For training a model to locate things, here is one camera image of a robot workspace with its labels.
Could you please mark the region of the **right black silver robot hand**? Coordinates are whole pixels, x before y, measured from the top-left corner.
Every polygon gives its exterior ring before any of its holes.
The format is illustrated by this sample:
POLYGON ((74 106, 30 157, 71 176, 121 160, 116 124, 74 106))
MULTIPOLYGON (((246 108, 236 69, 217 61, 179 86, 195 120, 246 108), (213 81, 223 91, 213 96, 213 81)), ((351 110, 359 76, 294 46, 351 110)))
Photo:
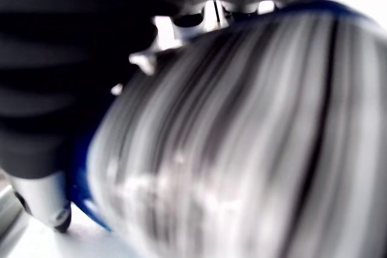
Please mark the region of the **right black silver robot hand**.
MULTIPOLYGON (((1 167, 25 211, 65 232, 85 138, 136 71, 156 16, 190 25, 208 0, 1 0, 1 167)), ((219 0, 243 18, 266 0, 219 0)), ((308 0, 269 0, 283 7, 308 0)))

